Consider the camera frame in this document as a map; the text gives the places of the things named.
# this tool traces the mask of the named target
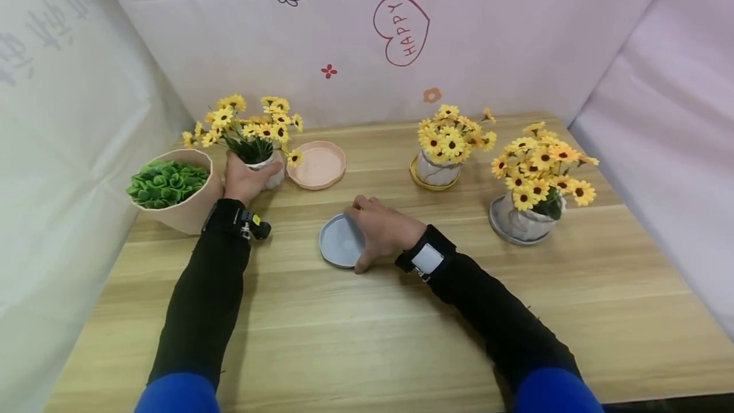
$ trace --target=potted artificial flower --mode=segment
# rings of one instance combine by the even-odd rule
[[[179,149],[142,167],[131,178],[127,194],[151,219],[187,235],[198,235],[224,190],[206,153]]]
[[[239,118],[245,112],[245,99],[239,94],[222,98],[217,109],[210,110],[204,123],[197,122],[194,132],[183,133],[183,143],[187,148],[201,144],[208,148],[219,144],[231,149],[251,170],[260,170],[274,160],[276,151],[281,149],[288,154],[288,165],[298,166],[303,156],[298,151],[289,153],[290,129],[303,131],[303,119],[295,113],[290,115],[290,104],[285,98],[262,98],[265,115],[261,117]],[[283,182],[285,170],[265,182],[270,190]]]
[[[429,190],[446,190],[459,178],[460,167],[475,149],[491,150],[497,142],[493,131],[482,132],[483,123],[494,123],[484,108],[484,117],[474,122],[459,114],[455,105],[443,104],[433,118],[419,123],[421,151],[410,165],[415,183]]]
[[[596,196],[589,182],[576,180],[571,173],[587,163],[596,166],[599,160],[544,128],[545,122],[539,122],[523,129],[533,136],[515,139],[492,162],[493,175],[505,181],[508,192],[493,201],[489,221],[510,242],[544,239],[565,210],[565,196],[573,196],[579,206]]]

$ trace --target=heart drawing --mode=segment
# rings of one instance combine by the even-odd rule
[[[372,21],[387,40],[385,56],[390,64],[409,66],[421,55],[431,20],[414,0],[382,0]]]

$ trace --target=yellow plant saucer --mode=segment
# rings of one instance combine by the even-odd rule
[[[410,162],[410,176],[412,177],[412,180],[414,180],[417,186],[423,187],[425,188],[425,190],[430,190],[430,191],[449,190],[449,188],[453,187],[454,184],[456,184],[456,182],[459,180],[459,176],[461,176],[461,170],[459,170],[459,175],[457,176],[456,179],[451,181],[451,183],[446,184],[446,185],[429,185],[425,182],[421,182],[421,180],[417,178],[417,173],[415,170],[416,167],[417,167],[417,156],[415,156],[414,160]]]

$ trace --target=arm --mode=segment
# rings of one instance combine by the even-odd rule
[[[365,233],[365,250],[354,271],[366,271],[380,255],[406,252],[422,273],[430,275],[428,284],[436,296],[457,307],[482,335],[487,355],[516,396],[518,412],[556,411],[551,405],[559,405],[559,411],[601,412],[568,347],[501,282],[472,258],[457,253],[448,240],[442,242],[443,235],[435,235],[438,230],[383,206],[376,198],[358,196],[344,212]],[[537,403],[529,399],[544,409],[534,410]],[[588,408],[563,410],[577,403]]]
[[[281,166],[251,171],[227,153],[224,199],[217,202],[173,289],[148,387],[136,412],[219,411],[214,393],[250,259],[250,241],[231,232],[233,214],[249,206]]]

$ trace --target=black wrist strap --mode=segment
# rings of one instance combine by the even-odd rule
[[[415,269],[415,265],[412,260],[419,254],[426,244],[430,244],[430,246],[436,249],[439,254],[443,255],[442,264],[448,262],[449,259],[457,252],[457,246],[451,243],[450,240],[446,238],[441,231],[436,229],[434,225],[429,225],[423,236],[421,236],[421,239],[419,239],[411,249],[403,250],[403,253],[395,260],[395,265],[406,273],[412,272]]]
[[[220,199],[214,204],[209,216],[201,228],[204,231],[220,231],[240,236],[242,231],[242,214],[245,213],[245,205],[237,199]]]

